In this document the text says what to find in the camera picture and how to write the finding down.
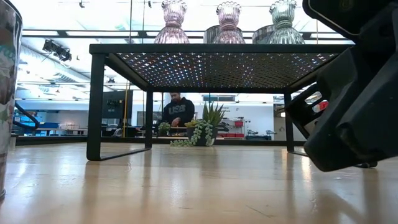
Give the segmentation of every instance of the string of pearls plant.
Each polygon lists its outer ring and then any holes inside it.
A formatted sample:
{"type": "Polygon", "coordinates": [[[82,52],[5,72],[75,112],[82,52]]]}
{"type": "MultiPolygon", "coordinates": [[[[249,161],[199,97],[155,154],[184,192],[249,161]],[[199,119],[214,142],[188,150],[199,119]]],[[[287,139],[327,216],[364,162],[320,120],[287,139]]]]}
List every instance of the string of pearls plant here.
{"type": "Polygon", "coordinates": [[[195,130],[193,131],[193,136],[190,140],[175,140],[170,142],[170,146],[172,147],[189,147],[195,146],[200,139],[202,131],[206,132],[206,146],[210,146],[211,144],[211,136],[213,134],[213,125],[210,124],[210,121],[198,120],[195,125],[195,130]]]}

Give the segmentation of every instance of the potted plant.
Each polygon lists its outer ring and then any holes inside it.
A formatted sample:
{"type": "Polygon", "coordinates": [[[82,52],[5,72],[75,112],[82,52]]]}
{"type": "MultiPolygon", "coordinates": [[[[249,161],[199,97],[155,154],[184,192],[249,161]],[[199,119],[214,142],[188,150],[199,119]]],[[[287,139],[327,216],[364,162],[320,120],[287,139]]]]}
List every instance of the potted plant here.
{"type": "Polygon", "coordinates": [[[187,127],[188,140],[176,140],[170,143],[171,146],[211,146],[217,137],[217,125],[224,117],[223,106],[209,107],[205,104],[202,120],[192,120],[185,123],[187,127]]]}
{"type": "Polygon", "coordinates": [[[169,130],[170,130],[170,124],[167,122],[163,122],[157,128],[157,135],[158,136],[167,136],[169,130]]]}

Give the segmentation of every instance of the clear glass vase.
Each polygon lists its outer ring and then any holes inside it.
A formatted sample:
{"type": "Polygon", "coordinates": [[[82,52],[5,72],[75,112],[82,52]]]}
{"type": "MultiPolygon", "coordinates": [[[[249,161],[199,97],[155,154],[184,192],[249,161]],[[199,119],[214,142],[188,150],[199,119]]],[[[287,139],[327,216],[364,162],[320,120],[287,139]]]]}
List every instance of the clear glass vase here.
{"type": "Polygon", "coordinates": [[[183,0],[164,0],[162,3],[166,26],[157,34],[155,44],[189,44],[181,29],[187,5],[183,0]]]}
{"type": "Polygon", "coordinates": [[[293,28],[296,7],[297,3],[293,0],[279,0],[270,7],[275,31],[268,44],[305,44],[301,34],[293,28]]]}
{"type": "Polygon", "coordinates": [[[221,32],[214,44],[244,44],[243,36],[238,31],[239,15],[242,7],[236,2],[224,2],[218,5],[217,15],[221,32]]]}

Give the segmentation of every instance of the succulent plant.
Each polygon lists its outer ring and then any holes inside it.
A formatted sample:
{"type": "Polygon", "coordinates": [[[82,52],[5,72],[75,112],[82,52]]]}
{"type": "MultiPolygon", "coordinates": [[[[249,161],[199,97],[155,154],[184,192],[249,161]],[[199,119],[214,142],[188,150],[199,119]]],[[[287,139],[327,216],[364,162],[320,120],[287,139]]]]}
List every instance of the succulent plant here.
{"type": "Polygon", "coordinates": [[[163,122],[157,128],[159,134],[165,134],[170,130],[170,124],[167,122],[163,122]]]}
{"type": "Polygon", "coordinates": [[[200,135],[203,131],[203,128],[205,129],[206,132],[206,146],[211,145],[211,136],[213,135],[213,125],[210,124],[209,122],[205,120],[198,120],[196,125],[195,125],[195,130],[193,131],[193,136],[189,140],[174,140],[170,142],[170,146],[172,147],[189,147],[189,146],[195,146],[196,143],[198,142],[198,139],[200,139],[200,135]]]}
{"type": "Polygon", "coordinates": [[[218,108],[218,104],[216,108],[213,107],[214,103],[209,103],[209,107],[207,107],[207,103],[205,103],[205,108],[203,109],[203,119],[210,123],[213,126],[217,126],[221,120],[224,118],[223,106],[221,105],[218,108]]]}
{"type": "Polygon", "coordinates": [[[198,124],[198,121],[193,119],[193,120],[191,120],[190,122],[185,123],[184,125],[185,125],[185,127],[187,127],[187,128],[193,128],[193,127],[195,127],[197,124],[198,124]]]}

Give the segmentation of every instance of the floor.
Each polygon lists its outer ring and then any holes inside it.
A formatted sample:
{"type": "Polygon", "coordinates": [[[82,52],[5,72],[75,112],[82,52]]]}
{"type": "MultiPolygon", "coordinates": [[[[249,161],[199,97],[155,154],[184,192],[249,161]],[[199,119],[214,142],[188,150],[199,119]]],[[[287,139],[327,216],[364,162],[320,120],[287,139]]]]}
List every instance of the floor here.
{"type": "Polygon", "coordinates": [[[322,173],[278,147],[156,145],[88,162],[84,143],[23,146],[9,153],[0,223],[396,223],[397,170],[322,173]]]}

